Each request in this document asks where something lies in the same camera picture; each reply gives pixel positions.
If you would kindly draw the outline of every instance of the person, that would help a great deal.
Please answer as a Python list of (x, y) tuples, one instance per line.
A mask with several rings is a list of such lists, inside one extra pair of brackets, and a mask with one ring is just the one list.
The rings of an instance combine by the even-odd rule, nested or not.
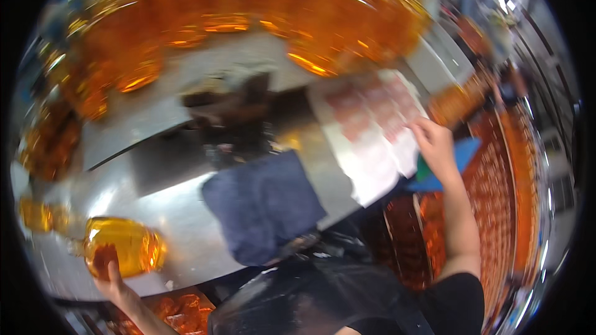
[(504, 110), (508, 106), (517, 104), (519, 99), (528, 97), (527, 81), (530, 79), (525, 68), (518, 67), (508, 59), (507, 63), (499, 69), (497, 76), (490, 80), (497, 109)]
[[(408, 127), (433, 174), (443, 185), (446, 262), (431, 286), (414, 296), (432, 332), (480, 334), (484, 316), (481, 277), (481, 242), (463, 179), (454, 157), (449, 129), (426, 118)], [(112, 301), (145, 335), (175, 334), (143, 305), (139, 296), (120, 278), (117, 262), (108, 264), (108, 281), (95, 280), (99, 291)], [(342, 327), (336, 335), (406, 334), (394, 321), (366, 318)]]

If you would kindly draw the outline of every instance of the hand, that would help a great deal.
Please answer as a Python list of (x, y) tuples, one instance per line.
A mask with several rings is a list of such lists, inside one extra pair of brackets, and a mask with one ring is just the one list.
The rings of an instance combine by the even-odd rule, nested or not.
[(131, 307), (132, 303), (141, 299), (122, 281), (117, 259), (108, 263), (107, 270), (109, 280), (93, 279), (95, 286), (106, 299), (114, 303), (123, 312), (126, 312), (126, 309)]
[(408, 128), (413, 131), (422, 157), (441, 184), (449, 182), (454, 175), (459, 176), (455, 163), (453, 135), (449, 128), (421, 116), (408, 123)]

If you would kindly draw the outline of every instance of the fingers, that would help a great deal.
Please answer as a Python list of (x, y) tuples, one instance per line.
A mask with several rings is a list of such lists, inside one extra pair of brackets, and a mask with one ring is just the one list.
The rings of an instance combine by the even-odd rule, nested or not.
[(412, 121), (410, 121), (409, 124), (418, 125), (425, 131), (431, 131), (435, 127), (440, 127), (440, 125), (436, 124), (428, 118), (425, 118), (424, 116), (417, 116)]
[(416, 124), (410, 124), (409, 127), (412, 130), (414, 137), (416, 138), (418, 146), (420, 146), (421, 152), (426, 152), (431, 147), (431, 143), (428, 141), (428, 138), (426, 137), (424, 131), (420, 128), (420, 126)]
[(122, 281), (122, 277), (120, 276), (120, 268), (118, 267), (117, 261), (112, 260), (108, 263), (108, 276), (110, 278), (110, 282)]

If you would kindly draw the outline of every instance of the black plastic bag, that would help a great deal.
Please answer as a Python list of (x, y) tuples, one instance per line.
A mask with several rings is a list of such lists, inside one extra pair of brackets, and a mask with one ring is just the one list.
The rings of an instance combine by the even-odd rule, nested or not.
[[(365, 318), (395, 320), (404, 334), (432, 334), (390, 269), (350, 258), (362, 248), (358, 239), (324, 235), (322, 243), (261, 272), (217, 307), (209, 334), (327, 335)], [(332, 256), (336, 252), (343, 257)]]

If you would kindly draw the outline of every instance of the stainless steel table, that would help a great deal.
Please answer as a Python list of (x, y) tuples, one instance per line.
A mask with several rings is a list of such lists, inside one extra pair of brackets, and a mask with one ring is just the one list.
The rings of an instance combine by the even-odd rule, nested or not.
[[(278, 41), (259, 33), (248, 39), (255, 40), (253, 36), (262, 37), (264, 42)], [(282, 43), (277, 44), (277, 52), (283, 53)], [(289, 75), (294, 82), (304, 80), (302, 84), (306, 84), (314, 78), (307, 75), (301, 79), (303, 71), (293, 64), (284, 67), (291, 69)], [(407, 66), (399, 64), (398, 68), (420, 88)], [(289, 84), (282, 82), (285, 69), (280, 70), (274, 83), (285, 86), (281, 87), (284, 89)], [(44, 201), (70, 206), (75, 218), (69, 233), (73, 237), (83, 237), (86, 219), (102, 215), (130, 218), (160, 230), (168, 246), (163, 269), (127, 280), (141, 296), (200, 284), (242, 269), (228, 253), (219, 223), (201, 199), (202, 183), (215, 172), (204, 157), (200, 135), (196, 131), (177, 130), (154, 136), (188, 119), (179, 111), (181, 108), (173, 105), (177, 98), (175, 89), (170, 94), (161, 90), (151, 92), (151, 88), (167, 85), (167, 81), (161, 79), (159, 83), (162, 85), (147, 86), (152, 96), (150, 100), (157, 105), (147, 103), (145, 111), (140, 101), (131, 101), (132, 116), (127, 116), (123, 99), (132, 99), (134, 95), (123, 95), (117, 102), (122, 105), (117, 105), (117, 111), (104, 123), (107, 124), (102, 128), (105, 131), (91, 135), (95, 128), (85, 128), (82, 145), (66, 180), (53, 185), (32, 183), (32, 191)], [(160, 94), (164, 96), (162, 100), (156, 97)], [(140, 94), (138, 97), (141, 101), (145, 98)], [(177, 110), (170, 112), (172, 115), (164, 116), (174, 108)], [(121, 125), (119, 116), (127, 117)], [(144, 119), (152, 119), (149, 123), (155, 125), (147, 128), (144, 124), (148, 121)], [(297, 149), (309, 181), (328, 214), (318, 223), (319, 228), (330, 227), (357, 210), (359, 205), (350, 197), (351, 182), (338, 166), (306, 99), (273, 123), (278, 141)], [(142, 137), (147, 137), (128, 151), (87, 171), (89, 155), (95, 156), (92, 162), (98, 163), (101, 160), (97, 158), (106, 156), (104, 160), (126, 150), (136, 143), (136, 131), (143, 131)], [(104, 300), (84, 260), (68, 254), (64, 237), (55, 233), (29, 235), (28, 242), (30, 258), (50, 295), (77, 301)]]

